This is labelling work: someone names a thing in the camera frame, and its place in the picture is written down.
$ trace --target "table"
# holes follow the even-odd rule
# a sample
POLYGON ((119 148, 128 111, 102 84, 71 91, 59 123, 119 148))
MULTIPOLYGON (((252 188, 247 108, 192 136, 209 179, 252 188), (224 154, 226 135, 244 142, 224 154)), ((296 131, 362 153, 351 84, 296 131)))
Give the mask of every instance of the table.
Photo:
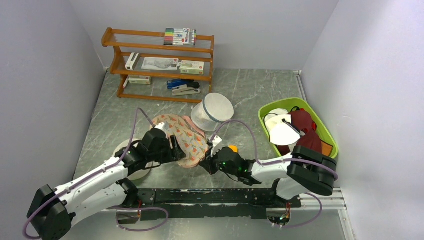
MULTIPOLYGON (((252 128, 257 138, 258 158, 276 157, 262 132, 258 110, 268 103, 283 98, 302 96, 294 72, 214 69, 212 80, 212 91, 226 96, 233 104, 235 112, 233 119, 244 121, 252 128)), ((191 103, 118 98, 116 90, 119 81, 118 75, 106 75, 74 178, 98 167, 103 161, 110 158, 120 143, 129 138, 137 107, 143 108, 150 118, 154 118, 159 114, 189 116, 192 107, 195 106, 191 103)), ((205 90, 203 92, 207 93, 209 86, 200 84, 202 91, 205 90)), ((163 96, 171 94, 170 90, 166 89, 165 80, 156 78, 152 80, 151 86, 129 85, 125 91, 129 93, 139 91, 141 94, 163 96)), ((188 98, 203 97, 203 94, 188 96, 188 98)), ((142 138, 148 129, 148 121, 142 116, 139 117, 134 137, 142 138)), ((241 124, 231 123, 223 127, 218 135, 226 145, 236 145, 243 158, 252 159, 254 157, 252 137, 241 124)), ((187 169, 178 166, 175 162, 153 169, 146 177, 134 183, 139 188, 251 188, 232 181, 222 172, 210 176, 201 167, 187 169)), ((272 182, 265 182, 253 187, 269 188, 271 184, 272 182)), ((324 212, 322 217, 309 226, 285 229, 284 234, 288 234, 287 237, 297 236, 298 239, 345 239, 337 211, 324 212)), ((298 213, 298 218, 292 219, 292 221, 300 223, 302 220, 313 217, 316 211, 298 210, 296 214, 298 213)), ((201 239, 216 239, 214 235, 217 234, 221 236, 221 239, 253 239, 254 236, 256 236, 255 238, 275 238, 283 233, 271 227, 268 228, 266 226, 268 223, 266 221, 264 223, 264 220, 252 220, 248 217, 170 219, 166 225, 149 233, 118 233, 120 229, 115 227, 114 217, 114 214, 98 213, 71 229, 65 239, 108 239, 106 236, 113 239, 119 235, 119 239, 129 240, 146 237, 148 239, 189 240, 199 239, 199 236, 201 239)), ((140 228, 145 228, 155 224, 157 224, 156 221, 139 222, 131 228, 137 228, 138 225, 140 228)))

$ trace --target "wooden shelf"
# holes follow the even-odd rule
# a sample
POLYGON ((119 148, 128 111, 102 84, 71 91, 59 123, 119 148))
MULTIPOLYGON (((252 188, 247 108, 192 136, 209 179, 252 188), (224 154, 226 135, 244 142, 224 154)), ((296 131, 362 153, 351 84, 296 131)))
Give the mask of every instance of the wooden shelf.
POLYGON ((189 79, 195 81, 206 81, 209 82, 209 92, 212 90, 212 73, 214 67, 214 40, 215 37, 197 35, 196 46, 168 46, 164 45, 164 32, 153 32, 153 31, 135 31, 135 30, 122 30, 112 29, 108 27, 101 39, 101 44, 104 47, 112 46, 114 49, 114 58, 110 66, 111 74, 121 75, 121 83, 117 91, 117 96, 120 98, 136 98, 136 99, 149 99, 149 100, 161 100, 161 101, 172 101, 172 102, 185 102, 185 103, 199 103, 199 99, 187 99, 180 97, 162 97, 162 96, 147 96, 137 94, 126 94, 124 93, 124 82, 128 75, 142 75, 151 77, 162 77, 170 79, 189 79), (121 48, 131 48, 131 52, 140 53, 140 60, 138 61, 135 70, 126 70, 125 64, 131 52, 122 51, 121 48), (177 55, 166 55, 166 54, 149 54, 135 51, 135 49, 153 49, 161 51, 180 51, 189 53, 190 56, 177 56, 177 55), (199 57, 192 56, 195 54, 209 54, 210 57, 199 57), (165 70, 144 70, 141 69, 144 58, 178 58, 187 61, 204 62, 204 74, 181 74, 177 71, 165 71, 165 70))

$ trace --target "green plastic bin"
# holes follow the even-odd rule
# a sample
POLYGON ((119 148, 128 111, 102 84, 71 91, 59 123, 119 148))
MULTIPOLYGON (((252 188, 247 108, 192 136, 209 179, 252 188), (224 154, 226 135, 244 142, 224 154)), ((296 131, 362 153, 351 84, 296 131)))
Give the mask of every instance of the green plastic bin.
MULTIPOLYGON (((296 107, 296 106, 301 109, 305 109, 305 111, 307 111, 310 114, 310 116, 312 117, 312 120, 316 123, 316 133, 318 134, 318 136, 321 138, 322 141, 333 146, 329 157, 334 159, 339 153, 339 147, 337 146, 337 143, 334 141, 334 138, 331 136, 330 132, 327 130, 326 126, 321 121, 321 119, 317 116, 314 110, 312 110, 311 106, 309 106, 309 104, 306 101, 298 97, 285 98, 275 102, 271 102, 259 109, 259 113, 258 113, 259 121, 260 121, 260 124, 262 125, 263 132, 266 134, 268 139, 270 138, 270 134, 268 133, 268 130, 265 127, 265 123, 264 123, 265 115, 267 115, 274 109, 286 109, 287 111, 290 111, 293 107, 296 107)), ((274 149, 274 152, 277 153, 279 157, 281 157, 281 154, 278 151, 277 147, 272 143, 270 144, 272 149, 274 149)))

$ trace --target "gray wall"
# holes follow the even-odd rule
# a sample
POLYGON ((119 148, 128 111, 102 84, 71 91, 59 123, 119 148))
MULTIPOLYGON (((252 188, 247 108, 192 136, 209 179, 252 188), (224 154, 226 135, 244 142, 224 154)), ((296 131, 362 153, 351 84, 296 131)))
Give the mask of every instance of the gray wall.
POLYGON ((305 67, 358 240, 424 239, 424 5, 343 0, 305 67))
POLYGON ((16 240, 36 190, 72 179, 104 70, 67 0, 0 1, 0 33, 0 238, 16 240))
POLYGON ((215 35, 214 67, 300 70, 339 0, 70 0, 110 66, 107 27, 162 32, 194 28, 215 35))

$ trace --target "gray marble surface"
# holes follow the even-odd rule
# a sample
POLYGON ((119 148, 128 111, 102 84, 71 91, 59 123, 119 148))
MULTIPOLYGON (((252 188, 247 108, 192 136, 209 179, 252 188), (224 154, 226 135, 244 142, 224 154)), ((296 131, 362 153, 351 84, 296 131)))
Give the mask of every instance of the gray marble surface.
MULTIPOLYGON (((119 81, 119 75, 111 74, 104 80, 74 178, 98 167, 110 158, 120 143, 129 138, 137 107, 143 108, 150 118, 154 118, 160 114, 190 116, 192 107, 195 106, 193 103, 118 98, 116 91, 119 81)), ((203 94, 189 95, 188 98, 202 99, 206 95, 208 83, 200 83, 203 94)), ((293 71, 216 69, 213 73, 212 90, 226 96, 234 105, 233 119, 244 121, 253 129, 257 138, 258 157, 276 157, 263 133, 258 111, 268 103, 300 97, 293 71)), ((152 79, 150 86, 129 84, 125 92, 153 96, 171 95, 171 91, 166 89, 166 79, 157 78, 152 79)), ((142 138, 148 129, 148 121, 140 114, 134 137, 142 138)), ((226 145, 236 145, 243 158, 254 158, 252 137, 241 124, 230 123, 224 126, 218 135, 226 145)), ((229 179, 222 172, 211 176, 200 166, 183 168, 176 162, 154 168, 146 177, 134 182, 139 188, 249 188, 229 179)), ((272 181, 254 187, 267 188, 271 185, 272 181)))

